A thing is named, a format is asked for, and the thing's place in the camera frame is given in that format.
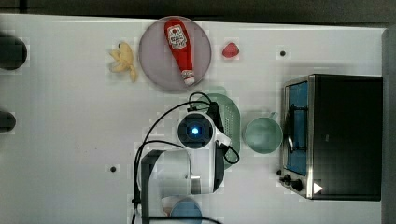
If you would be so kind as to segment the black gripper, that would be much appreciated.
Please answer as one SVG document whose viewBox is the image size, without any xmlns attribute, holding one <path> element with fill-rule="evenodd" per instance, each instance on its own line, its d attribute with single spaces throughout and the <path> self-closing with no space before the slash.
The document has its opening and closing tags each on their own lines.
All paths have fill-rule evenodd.
<svg viewBox="0 0 396 224">
<path fill-rule="evenodd" d="M 224 131 L 224 127 L 222 124 L 222 119 L 219 111 L 219 105 L 215 102 L 212 102 L 207 107 L 199 108 L 195 105 L 191 105 L 187 108 L 188 112 L 203 112 L 206 113 L 210 118 L 212 118 L 215 126 L 220 130 Z"/>
</svg>

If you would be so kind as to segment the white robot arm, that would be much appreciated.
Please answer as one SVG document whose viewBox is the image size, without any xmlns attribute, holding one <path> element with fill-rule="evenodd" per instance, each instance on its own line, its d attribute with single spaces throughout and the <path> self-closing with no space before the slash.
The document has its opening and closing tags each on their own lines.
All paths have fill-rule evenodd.
<svg viewBox="0 0 396 224">
<path fill-rule="evenodd" d="M 134 212 L 142 224 L 179 224 L 193 216 L 169 217 L 162 199 L 216 192 L 224 178 L 224 157 L 232 140 L 224 133 L 219 105 L 198 110 L 190 103 L 177 123 L 170 149 L 139 150 L 134 162 Z"/>
</svg>

